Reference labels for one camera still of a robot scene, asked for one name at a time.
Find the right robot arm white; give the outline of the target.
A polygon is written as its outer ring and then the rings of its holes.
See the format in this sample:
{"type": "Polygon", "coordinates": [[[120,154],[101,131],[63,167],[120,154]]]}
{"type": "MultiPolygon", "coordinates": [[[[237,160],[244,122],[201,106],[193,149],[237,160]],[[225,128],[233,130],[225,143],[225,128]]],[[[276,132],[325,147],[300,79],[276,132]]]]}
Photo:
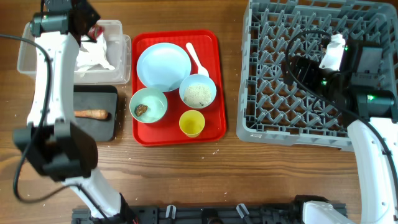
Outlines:
{"type": "Polygon", "coordinates": [[[361,223],[397,223],[397,98],[376,83],[382,47],[341,35],[321,36],[320,62],[285,52],[285,82],[297,85],[343,117],[353,145],[361,191],[361,223]]]}

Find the brown food scrap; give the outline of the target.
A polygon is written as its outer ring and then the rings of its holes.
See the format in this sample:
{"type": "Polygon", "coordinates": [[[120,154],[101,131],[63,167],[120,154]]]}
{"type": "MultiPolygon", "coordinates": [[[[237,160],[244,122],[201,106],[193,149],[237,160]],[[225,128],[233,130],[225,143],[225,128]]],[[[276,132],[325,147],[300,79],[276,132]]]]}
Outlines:
{"type": "Polygon", "coordinates": [[[136,106],[135,110],[134,110],[134,114],[137,117],[140,117],[141,115],[143,115],[148,109],[147,105],[143,105],[143,104],[139,104],[136,106]]]}

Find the yellow plastic cup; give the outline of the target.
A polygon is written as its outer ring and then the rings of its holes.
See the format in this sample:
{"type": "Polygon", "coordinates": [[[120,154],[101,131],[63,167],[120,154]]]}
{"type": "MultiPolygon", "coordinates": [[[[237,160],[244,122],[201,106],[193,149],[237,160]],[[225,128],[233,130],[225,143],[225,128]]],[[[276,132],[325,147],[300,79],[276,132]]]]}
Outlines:
{"type": "Polygon", "coordinates": [[[181,115],[178,123],[186,136],[196,138],[205,127],[205,117],[197,110],[188,110],[181,115]]]}

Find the black waste tray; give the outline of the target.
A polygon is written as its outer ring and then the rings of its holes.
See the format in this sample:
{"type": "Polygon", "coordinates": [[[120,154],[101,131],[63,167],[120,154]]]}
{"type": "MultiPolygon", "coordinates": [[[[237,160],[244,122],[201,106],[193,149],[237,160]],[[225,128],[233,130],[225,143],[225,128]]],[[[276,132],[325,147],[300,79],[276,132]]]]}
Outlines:
{"type": "Polygon", "coordinates": [[[118,110],[118,91],[112,85],[75,85],[73,94],[75,110],[105,110],[106,119],[76,118],[80,129],[95,141],[111,141],[118,110]]]}

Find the clear plastic waste bin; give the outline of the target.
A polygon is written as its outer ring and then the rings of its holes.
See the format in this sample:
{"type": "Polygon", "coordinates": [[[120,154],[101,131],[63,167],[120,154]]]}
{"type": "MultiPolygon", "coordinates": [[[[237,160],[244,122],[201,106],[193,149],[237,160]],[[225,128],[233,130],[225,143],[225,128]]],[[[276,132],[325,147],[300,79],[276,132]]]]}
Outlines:
{"type": "MultiPolygon", "coordinates": [[[[131,76],[131,39],[123,33],[122,23],[118,20],[100,20],[104,27],[106,42],[105,57],[113,70],[95,65],[87,71],[75,71],[76,85],[117,85],[128,83],[131,76]]],[[[19,47],[17,70],[19,73],[35,78],[37,55],[35,47],[23,42],[19,47]]]]}

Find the white rice pile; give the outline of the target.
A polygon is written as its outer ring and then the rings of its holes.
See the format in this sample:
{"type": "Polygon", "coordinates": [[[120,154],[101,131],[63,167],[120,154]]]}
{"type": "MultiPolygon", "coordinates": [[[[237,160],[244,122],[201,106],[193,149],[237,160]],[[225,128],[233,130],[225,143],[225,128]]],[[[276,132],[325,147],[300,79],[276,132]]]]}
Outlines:
{"type": "Polygon", "coordinates": [[[209,86],[194,84],[186,88],[184,102],[192,108],[203,108],[211,103],[212,94],[209,86]]]}

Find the light blue plate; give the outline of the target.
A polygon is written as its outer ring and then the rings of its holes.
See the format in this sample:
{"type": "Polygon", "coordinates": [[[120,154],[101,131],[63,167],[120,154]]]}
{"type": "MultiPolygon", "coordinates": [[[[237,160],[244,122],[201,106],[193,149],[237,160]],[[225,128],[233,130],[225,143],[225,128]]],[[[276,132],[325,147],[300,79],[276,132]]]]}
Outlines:
{"type": "Polygon", "coordinates": [[[163,42],[154,44],[138,58],[136,72],[141,83],[162,92],[174,91],[191,74],[190,57],[180,46],[163,42]]]}

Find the light blue rice bowl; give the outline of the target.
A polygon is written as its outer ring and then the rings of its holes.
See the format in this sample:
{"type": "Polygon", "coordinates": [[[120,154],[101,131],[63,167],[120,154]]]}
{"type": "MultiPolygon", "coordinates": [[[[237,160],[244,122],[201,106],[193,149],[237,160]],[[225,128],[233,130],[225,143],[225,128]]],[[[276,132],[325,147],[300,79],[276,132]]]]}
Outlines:
{"type": "Polygon", "coordinates": [[[181,82],[179,95],[188,107],[203,109],[211,105],[215,100],[217,89],[210,77],[194,74],[181,82]]]}

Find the grey dishwasher rack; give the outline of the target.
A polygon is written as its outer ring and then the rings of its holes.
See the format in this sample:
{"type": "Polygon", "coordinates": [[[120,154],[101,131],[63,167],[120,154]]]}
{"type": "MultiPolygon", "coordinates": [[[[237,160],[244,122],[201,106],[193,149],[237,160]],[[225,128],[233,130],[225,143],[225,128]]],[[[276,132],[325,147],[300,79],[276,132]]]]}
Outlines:
{"type": "Polygon", "coordinates": [[[281,65],[289,40],[305,30],[380,44],[381,74],[375,85],[397,91],[396,2],[250,1],[243,22],[236,134],[242,141],[351,151],[337,110],[283,81],[281,65]]]}

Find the light green bowl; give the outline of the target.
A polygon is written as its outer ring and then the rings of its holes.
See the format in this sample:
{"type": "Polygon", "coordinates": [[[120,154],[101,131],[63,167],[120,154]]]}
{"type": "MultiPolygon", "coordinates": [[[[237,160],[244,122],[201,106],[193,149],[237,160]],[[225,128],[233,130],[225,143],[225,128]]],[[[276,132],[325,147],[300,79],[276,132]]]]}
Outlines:
{"type": "Polygon", "coordinates": [[[143,88],[135,92],[130,99],[129,109],[132,117],[145,124],[156,123],[160,121],[166,114],[168,108],[168,101],[163,92],[155,88],[143,88]],[[137,117],[134,110],[137,105],[147,105],[147,111],[137,117]]]}

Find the red snack wrapper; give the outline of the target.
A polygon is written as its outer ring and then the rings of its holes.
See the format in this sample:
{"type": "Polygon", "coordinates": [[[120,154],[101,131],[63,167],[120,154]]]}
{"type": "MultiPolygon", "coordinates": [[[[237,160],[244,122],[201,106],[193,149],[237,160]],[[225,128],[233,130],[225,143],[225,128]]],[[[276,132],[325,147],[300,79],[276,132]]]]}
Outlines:
{"type": "Polygon", "coordinates": [[[96,40],[101,34],[104,32],[104,27],[98,24],[95,24],[87,33],[87,36],[90,39],[96,40]]]}

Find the orange carrot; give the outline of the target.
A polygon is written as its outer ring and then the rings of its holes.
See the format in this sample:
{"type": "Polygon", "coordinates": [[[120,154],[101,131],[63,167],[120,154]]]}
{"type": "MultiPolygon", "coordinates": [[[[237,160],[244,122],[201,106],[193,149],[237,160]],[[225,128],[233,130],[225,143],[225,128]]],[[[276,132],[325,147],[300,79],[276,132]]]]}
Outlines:
{"type": "Polygon", "coordinates": [[[77,118],[98,120],[106,120],[108,118],[108,112],[106,110],[75,110],[74,115],[77,118]]]}

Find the white plastic spoon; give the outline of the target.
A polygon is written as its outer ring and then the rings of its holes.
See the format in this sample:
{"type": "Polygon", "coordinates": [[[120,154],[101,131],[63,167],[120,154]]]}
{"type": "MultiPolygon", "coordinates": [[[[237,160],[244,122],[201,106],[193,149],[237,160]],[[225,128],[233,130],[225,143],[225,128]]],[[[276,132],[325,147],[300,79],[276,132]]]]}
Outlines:
{"type": "Polygon", "coordinates": [[[209,77],[208,70],[200,63],[200,60],[198,58],[198,55],[195,51],[193,44],[191,42],[187,42],[185,46],[198,67],[198,74],[209,77]]]}

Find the white napkin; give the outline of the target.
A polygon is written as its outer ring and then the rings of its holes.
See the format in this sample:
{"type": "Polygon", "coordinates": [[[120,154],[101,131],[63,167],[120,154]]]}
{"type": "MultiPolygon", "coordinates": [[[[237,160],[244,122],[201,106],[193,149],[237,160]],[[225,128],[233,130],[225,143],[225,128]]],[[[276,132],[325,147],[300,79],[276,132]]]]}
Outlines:
{"type": "Polygon", "coordinates": [[[114,70],[106,58],[107,44],[104,34],[97,37],[96,43],[89,42],[86,39],[81,43],[79,54],[76,58],[75,71],[85,72],[94,66],[101,65],[105,70],[114,70]]]}

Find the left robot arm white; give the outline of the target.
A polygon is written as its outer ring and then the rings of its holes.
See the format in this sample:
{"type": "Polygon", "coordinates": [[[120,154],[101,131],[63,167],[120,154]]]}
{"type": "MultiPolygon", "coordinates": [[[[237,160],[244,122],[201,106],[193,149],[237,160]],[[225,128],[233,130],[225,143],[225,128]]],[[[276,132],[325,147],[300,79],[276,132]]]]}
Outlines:
{"type": "Polygon", "coordinates": [[[134,215],[98,169],[95,140],[77,126],[73,109],[81,38],[99,18],[87,1],[42,1],[30,22],[37,49],[34,99],[27,126],[15,130],[13,140],[22,161],[86,203],[94,223],[129,223],[134,215]]]}

